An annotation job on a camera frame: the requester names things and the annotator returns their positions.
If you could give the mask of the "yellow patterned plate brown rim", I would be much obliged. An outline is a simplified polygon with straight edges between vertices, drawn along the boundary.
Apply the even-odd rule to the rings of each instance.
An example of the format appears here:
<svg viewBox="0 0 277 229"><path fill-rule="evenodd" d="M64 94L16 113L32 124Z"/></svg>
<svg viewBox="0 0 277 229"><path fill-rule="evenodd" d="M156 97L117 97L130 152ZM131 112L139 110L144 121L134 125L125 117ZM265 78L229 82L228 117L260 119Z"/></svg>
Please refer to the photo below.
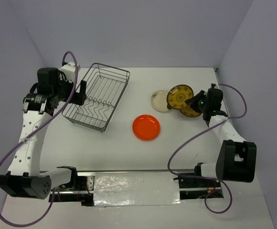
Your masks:
<svg viewBox="0 0 277 229"><path fill-rule="evenodd" d="M190 117L190 118L195 118L200 116L202 113L201 112L196 112L193 110L190 106L184 107L179 110L183 115Z"/></svg>

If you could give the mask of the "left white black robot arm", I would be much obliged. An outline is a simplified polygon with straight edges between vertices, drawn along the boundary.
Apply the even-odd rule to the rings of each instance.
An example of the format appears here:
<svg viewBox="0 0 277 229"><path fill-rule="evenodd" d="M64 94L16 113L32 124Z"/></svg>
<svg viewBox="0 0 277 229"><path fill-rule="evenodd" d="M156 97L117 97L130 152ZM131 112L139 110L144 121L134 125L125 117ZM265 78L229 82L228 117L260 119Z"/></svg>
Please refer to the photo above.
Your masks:
<svg viewBox="0 0 277 229"><path fill-rule="evenodd" d="M76 168L57 167L40 171L40 158L49 122L56 117L59 102L83 105L86 82L75 91L79 66L68 63L61 68L40 68L38 81L23 99L23 125L14 158L5 175L0 175L0 188L12 197L45 199L50 191L64 186L74 190L79 185Z"/></svg>

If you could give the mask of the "orange plate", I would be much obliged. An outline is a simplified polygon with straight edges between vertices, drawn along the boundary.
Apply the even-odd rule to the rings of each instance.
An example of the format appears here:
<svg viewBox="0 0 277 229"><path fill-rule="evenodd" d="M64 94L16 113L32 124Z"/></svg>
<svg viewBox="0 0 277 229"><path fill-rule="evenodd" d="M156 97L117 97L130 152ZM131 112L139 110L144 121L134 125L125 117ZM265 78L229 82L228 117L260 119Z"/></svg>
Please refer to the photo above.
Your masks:
<svg viewBox="0 0 277 229"><path fill-rule="evenodd" d="M161 126L154 116L143 114L136 117L133 121L132 131L138 139L151 141L157 138L161 131Z"/></svg>

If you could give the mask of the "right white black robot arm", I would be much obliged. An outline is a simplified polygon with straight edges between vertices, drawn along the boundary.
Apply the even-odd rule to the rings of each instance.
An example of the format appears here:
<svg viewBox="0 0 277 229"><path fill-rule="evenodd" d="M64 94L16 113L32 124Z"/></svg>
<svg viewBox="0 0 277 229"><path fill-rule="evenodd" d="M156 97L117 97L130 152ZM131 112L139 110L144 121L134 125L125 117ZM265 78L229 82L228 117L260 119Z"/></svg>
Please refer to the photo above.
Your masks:
<svg viewBox="0 0 277 229"><path fill-rule="evenodd" d="M255 178L256 144L246 141L232 126L228 114L221 110L223 92L210 88L187 99L187 107L203 114L206 125L216 134L221 148L216 163L198 163L193 181L203 187L210 178L251 183Z"/></svg>

